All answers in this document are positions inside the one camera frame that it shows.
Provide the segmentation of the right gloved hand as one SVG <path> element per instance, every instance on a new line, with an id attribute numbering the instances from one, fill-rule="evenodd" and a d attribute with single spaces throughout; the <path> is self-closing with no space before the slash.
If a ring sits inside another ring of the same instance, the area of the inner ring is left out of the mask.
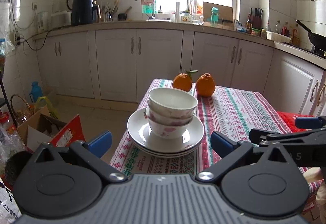
<path id="1" fill-rule="evenodd" d="M 303 174 L 307 183 L 324 180 L 323 172 L 320 167 L 312 167 Z"/>

